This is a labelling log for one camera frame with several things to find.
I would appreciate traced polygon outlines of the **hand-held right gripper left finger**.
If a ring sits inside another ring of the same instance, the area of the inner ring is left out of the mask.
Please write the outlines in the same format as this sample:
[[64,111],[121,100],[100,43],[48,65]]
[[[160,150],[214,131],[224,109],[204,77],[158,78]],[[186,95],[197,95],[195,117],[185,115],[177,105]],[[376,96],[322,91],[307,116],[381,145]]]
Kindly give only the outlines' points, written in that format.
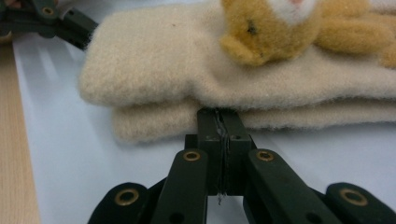
[[210,196],[222,193],[222,143],[217,111],[202,108],[197,112],[197,133],[185,136],[185,148],[197,148],[208,157],[207,190]]

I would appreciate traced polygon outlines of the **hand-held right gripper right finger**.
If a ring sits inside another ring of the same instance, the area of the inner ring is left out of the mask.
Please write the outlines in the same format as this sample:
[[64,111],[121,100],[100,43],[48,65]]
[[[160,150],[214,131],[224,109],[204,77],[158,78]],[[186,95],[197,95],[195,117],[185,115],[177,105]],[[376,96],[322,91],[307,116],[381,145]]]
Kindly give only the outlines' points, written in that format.
[[241,196],[245,192],[247,178],[244,159],[254,144],[237,112],[220,111],[219,120],[223,141],[223,192]]

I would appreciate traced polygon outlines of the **plain cream knit glove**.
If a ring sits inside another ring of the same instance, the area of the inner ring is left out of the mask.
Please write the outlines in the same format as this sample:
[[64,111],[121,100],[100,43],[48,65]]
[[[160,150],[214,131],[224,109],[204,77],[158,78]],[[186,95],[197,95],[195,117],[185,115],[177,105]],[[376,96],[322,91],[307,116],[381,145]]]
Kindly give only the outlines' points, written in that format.
[[[151,142],[197,129],[193,100],[118,107],[112,113],[114,134],[124,142]],[[396,101],[344,99],[290,108],[248,109],[238,112],[244,125],[260,129],[323,129],[360,123],[396,122]]]

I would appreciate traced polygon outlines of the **cream glove with plush cat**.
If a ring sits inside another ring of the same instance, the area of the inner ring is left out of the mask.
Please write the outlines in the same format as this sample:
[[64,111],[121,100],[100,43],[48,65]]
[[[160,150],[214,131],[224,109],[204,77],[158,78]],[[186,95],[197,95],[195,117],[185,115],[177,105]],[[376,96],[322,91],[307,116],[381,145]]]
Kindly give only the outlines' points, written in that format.
[[81,97],[107,106],[192,98],[242,110],[396,99],[396,70],[373,57],[310,47],[290,61],[243,66],[219,46],[224,27],[217,0],[114,13],[96,28],[87,49]]

